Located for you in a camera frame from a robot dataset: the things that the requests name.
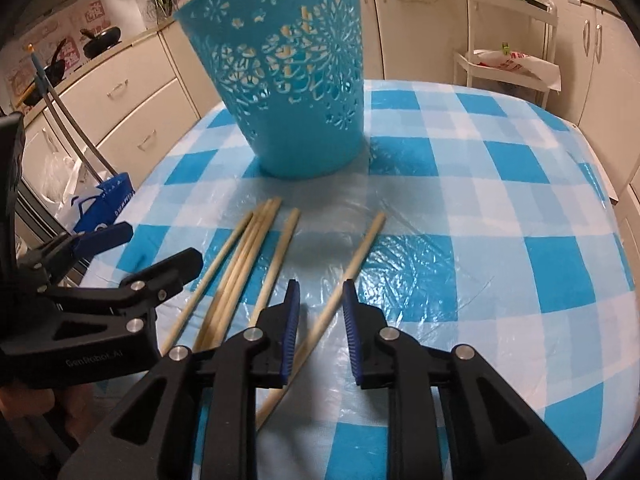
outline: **frying pan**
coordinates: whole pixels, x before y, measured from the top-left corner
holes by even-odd
[[[106,28],[100,34],[94,34],[85,28],[82,28],[80,32],[82,32],[83,36],[89,38],[88,43],[82,48],[87,59],[100,56],[100,54],[120,41],[120,29],[118,27]]]
[[[62,78],[65,76],[65,60],[58,59],[60,50],[62,50],[62,47],[65,46],[65,43],[66,38],[60,41],[60,43],[56,47],[56,51],[51,57],[51,63],[44,67],[44,73],[47,75],[47,78],[49,78],[51,86],[56,86],[57,84],[59,84],[62,81]],[[33,82],[29,85],[29,88],[27,88],[24,94],[22,94],[22,97],[18,101],[17,106],[19,106],[22,102],[24,102],[24,104],[26,104],[27,106],[35,106],[40,102],[41,99],[42,95],[40,94],[40,90],[38,90],[34,79]]]

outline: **blue bin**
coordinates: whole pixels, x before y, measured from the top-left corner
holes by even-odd
[[[309,178],[358,155],[360,0],[191,0],[176,17],[267,173]]]

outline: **table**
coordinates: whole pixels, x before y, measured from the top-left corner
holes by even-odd
[[[301,338],[384,210],[360,300],[423,344],[475,346],[595,478],[632,427],[640,324],[584,138],[524,101],[449,85],[367,81],[365,109],[365,152],[338,173],[292,182],[263,175],[231,115],[216,107],[124,209],[133,240],[96,258],[83,284],[115,286],[186,247],[204,254],[206,269],[249,208],[281,196],[284,211],[230,333],[246,327],[277,230],[299,207],[271,303],[289,278],[300,281]],[[180,343],[194,341],[216,283]],[[194,288],[158,308],[159,340]],[[98,386],[114,400],[130,382]],[[337,316],[259,434],[260,480],[384,479],[385,425],[386,395],[356,388]]]

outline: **metal screw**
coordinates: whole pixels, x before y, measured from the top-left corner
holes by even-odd
[[[135,334],[140,332],[145,326],[145,322],[142,321],[139,317],[135,317],[134,319],[130,319],[127,321],[127,331]]]
[[[380,337],[385,341],[395,341],[400,337],[400,331],[392,326],[385,326],[380,330]]]
[[[463,361],[469,361],[476,355],[476,351],[469,345],[460,345],[456,348],[456,357]]]
[[[255,326],[252,328],[247,328],[244,331],[244,338],[247,341],[258,341],[258,339],[260,339],[263,335],[264,332]]]
[[[169,350],[169,358],[173,361],[182,361],[189,355],[189,350],[184,346],[174,346]]]

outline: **bundle of chopsticks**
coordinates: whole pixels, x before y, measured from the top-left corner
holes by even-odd
[[[258,259],[260,248],[264,243],[267,232],[273,225],[281,204],[282,199],[278,197],[271,198],[259,204],[255,210],[249,211],[241,219],[200,280],[196,290],[181,312],[180,317],[176,320],[171,332],[162,345],[162,355],[165,355],[180,337],[184,325],[192,311],[200,302],[200,298],[206,291],[209,283],[215,277],[229,251],[236,242],[238,242],[225,273],[222,275],[222,279],[220,279],[220,283],[209,305],[209,309],[204,317],[192,349],[194,352],[198,352],[215,348],[222,343],[236,312],[242,291]],[[267,276],[258,295],[250,326],[255,325],[260,311],[267,306],[267,302],[273,291],[273,286],[280,272],[284,255],[287,252],[289,242],[291,241],[299,218],[300,210],[293,209],[278,240]]]
[[[236,242],[238,242],[225,273],[220,279],[220,283],[204,317],[192,350],[194,352],[199,352],[215,348],[222,344],[226,332],[229,329],[229,325],[231,324],[231,320],[236,312],[236,307],[238,306],[238,301],[240,300],[242,291],[246,286],[249,276],[251,275],[251,271],[258,258],[258,254],[260,253],[260,248],[266,238],[267,232],[273,225],[281,204],[282,199],[271,198],[266,202],[261,203],[255,210],[247,213],[247,215],[241,219],[200,280],[200,283],[193,295],[190,297],[187,305],[180,314],[180,317],[176,320],[169,336],[162,345],[162,355],[165,355],[175,344],[193,309],[200,301],[200,298],[209,286],[210,281],[215,277],[218,268],[228,255],[229,251],[233,248]],[[269,270],[267,271],[267,275],[262,283],[262,288],[260,289],[260,294],[258,295],[254,312],[252,313],[249,321],[249,326],[255,326],[260,312],[267,306],[299,218],[300,210],[293,209],[284,225],[282,233],[280,234]],[[369,254],[373,241],[382,229],[384,222],[384,213],[378,213],[373,219],[373,222],[362,239],[360,246],[354,253],[353,258],[340,279],[340,282],[337,283],[334,292],[329,297],[313,327],[308,332],[305,339],[297,345],[289,383],[296,377],[300,368],[302,368],[302,365],[305,363],[316,345],[320,342],[320,339],[329,327],[331,320],[340,305],[342,283],[344,280],[354,280],[357,277],[360,272],[360,267]],[[270,390],[269,395],[266,397],[265,401],[256,413],[257,429],[264,424],[268,416],[287,392],[287,389],[288,387],[281,390]]]

